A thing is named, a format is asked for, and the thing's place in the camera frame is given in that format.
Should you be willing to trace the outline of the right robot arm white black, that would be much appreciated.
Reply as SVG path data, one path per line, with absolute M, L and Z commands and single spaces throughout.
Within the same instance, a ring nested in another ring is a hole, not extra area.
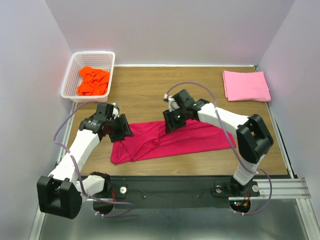
M 232 150 L 239 164 L 231 177 L 230 191 L 234 196 L 246 192 L 260 162 L 274 144 L 262 117 L 236 114 L 204 99 L 195 101 L 185 89 L 173 96 L 166 93 L 163 100 L 168 103 L 163 112 L 167 134 L 184 127 L 188 120 L 196 120 L 221 128 L 229 143 L 231 136 L 236 137 L 237 147 Z

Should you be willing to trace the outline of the magenta red t-shirt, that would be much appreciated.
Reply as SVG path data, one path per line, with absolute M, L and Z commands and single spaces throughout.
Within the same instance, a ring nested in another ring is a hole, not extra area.
M 219 127 L 196 120 L 188 120 L 186 126 L 171 133 L 165 132 L 163 120 L 131 123 L 129 127 L 134 136 L 117 141 L 112 146 L 110 162 L 114 165 L 236 146 L 230 133 L 231 143 Z

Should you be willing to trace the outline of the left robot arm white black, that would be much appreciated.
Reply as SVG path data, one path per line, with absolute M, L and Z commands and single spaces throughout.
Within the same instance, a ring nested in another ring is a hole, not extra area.
M 116 103 L 99 102 L 95 113 L 80 122 L 70 147 L 54 141 L 66 153 L 48 176 L 41 176 L 37 181 L 39 210 L 74 219 L 88 199 L 111 208 L 117 205 L 133 208 L 132 203 L 116 200 L 117 191 L 107 173 L 92 172 L 85 178 L 81 176 L 81 169 L 105 136 L 115 143 L 133 135 L 126 115 L 120 113 Z

